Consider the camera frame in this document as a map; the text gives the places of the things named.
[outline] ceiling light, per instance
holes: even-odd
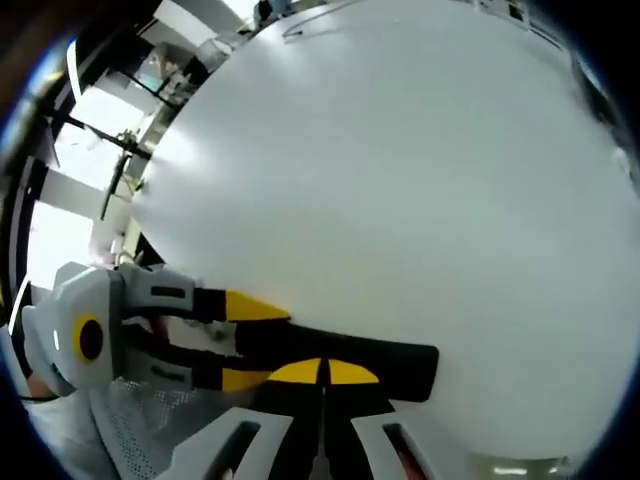
[[[526,468],[505,468],[505,467],[495,467],[493,472],[497,475],[526,475]]]
[[[22,285],[20,285],[20,289],[18,289],[16,299],[13,302],[13,309],[11,310],[11,317],[9,318],[9,335],[13,333],[13,327],[15,327],[16,325],[16,319],[18,318],[20,305],[22,304],[22,297],[24,297],[24,292],[27,289],[27,285],[29,285],[29,277],[25,275],[25,277],[22,279]]]
[[[71,82],[71,91],[76,99],[76,103],[80,101],[82,91],[80,90],[80,79],[78,78],[78,62],[76,59],[76,40],[72,40],[67,47],[67,71],[69,72],[69,81]]]

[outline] yellow stripe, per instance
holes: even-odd
[[[239,392],[267,381],[271,372],[245,372],[242,370],[222,369],[222,391]]]
[[[302,362],[290,363],[276,370],[271,374],[269,380],[289,383],[311,383],[318,380],[319,358],[304,360]]]
[[[289,318],[289,312],[261,302],[244,293],[227,290],[226,315],[229,322]]]
[[[378,377],[359,365],[329,360],[332,385],[355,385],[362,383],[378,383]]]

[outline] black cable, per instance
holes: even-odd
[[[24,402],[34,402],[34,403],[43,403],[43,402],[50,402],[51,400],[56,400],[57,398],[60,397],[24,397],[22,395],[18,395],[18,397],[20,398],[20,400],[24,401]]]

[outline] white mesh surface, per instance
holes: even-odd
[[[93,421],[86,392],[51,402],[26,404],[41,438],[76,480],[117,480]]]
[[[171,464],[176,445],[233,406],[247,406],[251,393],[161,391],[148,383],[117,380],[90,394],[104,445],[123,479],[154,478]]]

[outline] window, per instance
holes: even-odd
[[[111,136],[124,130],[136,131],[143,112],[99,88],[89,87],[71,112],[74,118]],[[109,186],[122,149],[101,140],[90,130],[66,124],[55,142],[59,171],[98,190]]]
[[[68,262],[88,264],[93,221],[46,203],[33,208],[27,276],[37,287],[53,289],[58,269]]]
[[[241,19],[253,18],[253,7],[258,0],[224,0],[224,3]]]

